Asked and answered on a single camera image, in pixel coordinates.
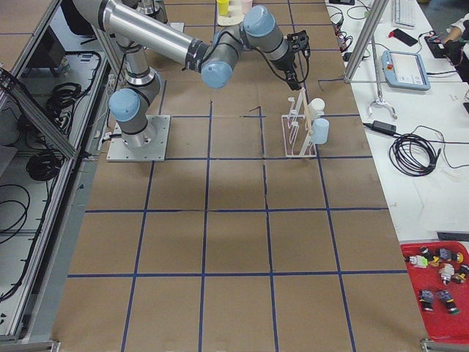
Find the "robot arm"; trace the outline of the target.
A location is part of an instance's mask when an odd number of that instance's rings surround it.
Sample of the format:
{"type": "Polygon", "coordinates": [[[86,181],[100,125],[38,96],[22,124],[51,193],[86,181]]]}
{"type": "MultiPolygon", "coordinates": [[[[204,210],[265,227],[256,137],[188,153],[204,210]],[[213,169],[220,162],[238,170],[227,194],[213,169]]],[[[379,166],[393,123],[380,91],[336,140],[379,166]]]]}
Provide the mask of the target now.
{"type": "Polygon", "coordinates": [[[128,85],[111,96],[109,108],[129,149],[151,145],[158,132],[146,116],[160,90],[160,76],[148,64],[147,48],[200,73],[213,89],[226,85],[243,51],[257,51],[290,89],[301,88],[295,56],[310,54],[309,37],[304,31],[283,35],[264,6],[252,7],[241,23],[221,30],[208,45],[139,12],[137,1],[75,1],[74,5],[88,23],[114,35],[125,55],[128,85]]]}

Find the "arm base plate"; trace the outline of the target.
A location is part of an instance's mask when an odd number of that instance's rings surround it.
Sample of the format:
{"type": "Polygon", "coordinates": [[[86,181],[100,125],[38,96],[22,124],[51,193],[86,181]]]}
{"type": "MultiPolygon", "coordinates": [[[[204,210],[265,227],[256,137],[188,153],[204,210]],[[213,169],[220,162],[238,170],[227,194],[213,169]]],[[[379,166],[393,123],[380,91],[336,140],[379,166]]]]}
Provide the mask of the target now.
{"type": "Polygon", "coordinates": [[[165,161],[170,122],[169,115],[147,115],[147,128],[135,135],[123,133],[117,122],[114,133],[121,136],[111,140],[107,161],[165,161]]]}

